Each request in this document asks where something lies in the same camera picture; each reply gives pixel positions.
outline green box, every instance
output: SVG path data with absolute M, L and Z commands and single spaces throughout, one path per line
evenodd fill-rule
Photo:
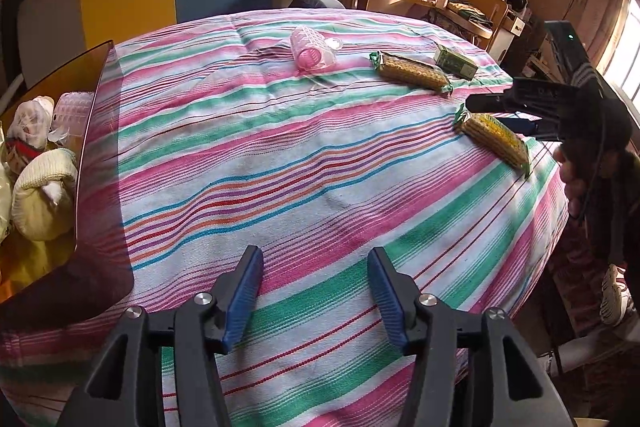
M 443 71 L 450 74 L 455 74 L 465 80 L 473 80 L 478 66 L 464 55 L 460 55 L 449 48 L 446 48 L 440 44 L 436 44 L 438 49 L 433 55 L 436 65 L 441 67 Z

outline white sneaker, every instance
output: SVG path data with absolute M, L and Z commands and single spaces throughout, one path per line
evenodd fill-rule
M 631 293 L 626 287 L 625 269 L 610 265 L 602 280 L 600 320 L 607 326 L 617 326 L 633 307 Z

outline striped tablecloth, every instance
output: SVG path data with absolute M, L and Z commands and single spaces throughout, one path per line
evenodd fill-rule
M 305 24 L 342 39 L 337 65 L 298 71 L 287 39 Z M 390 84 L 369 53 L 472 58 L 452 97 Z M 555 162 L 529 140 L 524 180 L 453 132 L 472 92 L 510 78 L 436 26 L 354 10 L 270 10 L 165 28 L 118 47 L 119 194 L 132 294 L 73 327 L 2 340 L 0 385 L 33 427 L 55 424 L 88 360 L 129 303 L 176 307 L 265 254 L 256 310 L 218 367 L 233 425 L 393 426 L 412 358 L 392 347 L 367 287 L 366 254 L 452 307 L 514 312 L 566 219 Z M 177 426 L 164 351 L 167 425 Z

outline screw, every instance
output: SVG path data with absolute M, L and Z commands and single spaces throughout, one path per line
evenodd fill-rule
M 438 298 L 430 293 L 423 293 L 418 297 L 418 302 L 423 306 L 435 306 L 438 304 Z
M 132 306 L 131 308 L 127 308 L 124 314 L 130 319 L 136 319 L 142 315 L 142 308 L 140 306 Z
M 507 318 L 507 314 L 500 308 L 489 308 L 486 311 L 486 314 L 492 321 L 498 321 L 500 319 Z
M 210 293 L 202 292 L 202 293 L 198 293 L 193 298 L 193 300 L 196 304 L 199 304 L 200 306 L 204 306 L 206 304 L 209 304 L 213 300 L 213 297 Z

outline snack wrapper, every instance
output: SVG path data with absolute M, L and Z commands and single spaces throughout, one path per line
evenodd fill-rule
M 522 172 L 531 174 L 529 149 L 511 129 L 487 113 L 471 113 L 460 105 L 453 121 L 456 131 L 466 134 L 476 143 L 492 150 L 500 159 Z
M 385 78 L 416 84 L 440 94 L 453 91 L 447 75 L 437 66 L 385 52 L 373 52 L 369 58 L 376 71 Z

